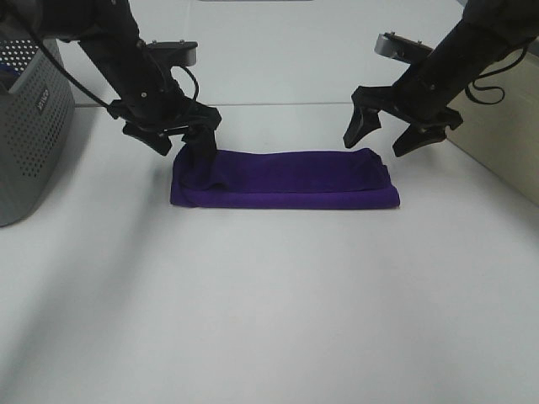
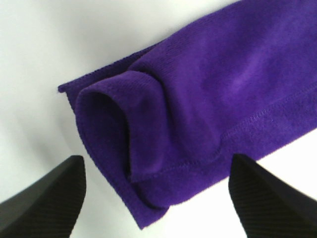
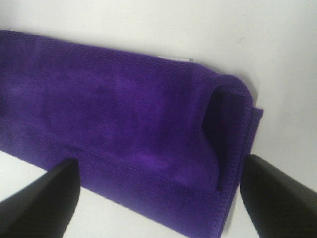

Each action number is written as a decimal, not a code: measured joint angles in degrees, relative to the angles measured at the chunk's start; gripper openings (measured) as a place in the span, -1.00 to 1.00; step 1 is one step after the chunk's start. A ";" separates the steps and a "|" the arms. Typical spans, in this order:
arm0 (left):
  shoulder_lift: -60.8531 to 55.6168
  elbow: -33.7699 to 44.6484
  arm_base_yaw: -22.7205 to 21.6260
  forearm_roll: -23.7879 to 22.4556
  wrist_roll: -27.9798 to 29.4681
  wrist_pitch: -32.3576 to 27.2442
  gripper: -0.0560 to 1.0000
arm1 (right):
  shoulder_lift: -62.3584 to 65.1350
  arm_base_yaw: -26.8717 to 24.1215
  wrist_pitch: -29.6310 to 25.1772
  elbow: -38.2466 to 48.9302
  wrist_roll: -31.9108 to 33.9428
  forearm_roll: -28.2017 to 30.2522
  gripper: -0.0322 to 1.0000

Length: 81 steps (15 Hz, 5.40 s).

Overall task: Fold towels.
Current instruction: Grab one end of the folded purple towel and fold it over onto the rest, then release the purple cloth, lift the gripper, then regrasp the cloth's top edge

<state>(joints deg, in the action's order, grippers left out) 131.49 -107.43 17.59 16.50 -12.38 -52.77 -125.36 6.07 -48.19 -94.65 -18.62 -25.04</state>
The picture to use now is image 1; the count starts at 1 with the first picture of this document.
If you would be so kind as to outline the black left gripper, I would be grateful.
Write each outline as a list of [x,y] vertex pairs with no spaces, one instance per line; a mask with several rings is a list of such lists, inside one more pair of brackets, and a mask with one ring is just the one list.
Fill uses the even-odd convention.
[[171,71],[158,62],[109,62],[107,82],[118,94],[107,107],[109,114],[125,121],[125,135],[159,155],[171,150],[171,141],[161,133],[190,127],[182,137],[182,182],[207,185],[217,155],[218,110],[186,96]]

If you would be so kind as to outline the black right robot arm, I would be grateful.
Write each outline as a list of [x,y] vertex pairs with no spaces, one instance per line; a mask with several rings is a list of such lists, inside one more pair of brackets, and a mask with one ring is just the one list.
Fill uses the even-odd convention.
[[468,1],[458,24],[434,49],[394,33],[379,35],[375,52],[408,69],[390,86],[359,86],[353,92],[345,146],[380,129],[382,111],[409,124],[392,146],[398,157],[444,141],[446,130],[463,122],[449,103],[489,66],[513,51],[527,51],[537,36],[536,1]]

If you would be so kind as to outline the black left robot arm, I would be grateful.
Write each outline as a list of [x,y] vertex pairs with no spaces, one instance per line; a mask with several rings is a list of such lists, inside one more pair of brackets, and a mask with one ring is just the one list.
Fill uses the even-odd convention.
[[[124,120],[125,135],[165,156],[171,139],[184,143],[184,181],[201,186],[216,159],[217,109],[188,96],[173,77],[175,67],[190,78],[195,41],[147,43],[127,1],[3,1],[1,36],[32,40],[58,72],[82,93]],[[118,98],[109,103],[85,88],[45,47],[46,40],[76,42]]]

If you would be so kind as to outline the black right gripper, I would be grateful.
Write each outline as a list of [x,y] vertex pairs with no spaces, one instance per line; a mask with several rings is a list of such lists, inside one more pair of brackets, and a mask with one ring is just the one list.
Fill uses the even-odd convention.
[[392,145],[396,157],[446,139],[446,127],[455,129],[462,116],[448,104],[463,89],[463,57],[431,54],[411,65],[392,85],[359,86],[352,94],[354,111],[344,133],[346,148],[353,148],[382,127],[381,111],[411,124]]

